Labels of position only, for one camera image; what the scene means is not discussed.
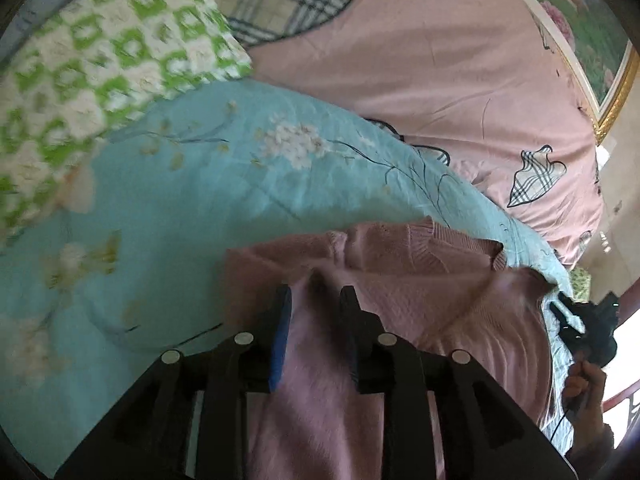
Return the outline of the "person's right hand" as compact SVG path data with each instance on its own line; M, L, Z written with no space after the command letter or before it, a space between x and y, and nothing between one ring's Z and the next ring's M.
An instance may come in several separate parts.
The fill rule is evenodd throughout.
M578 361L570 366L562 391L564 412L574 428L599 431L604 426L606 374L600 366Z

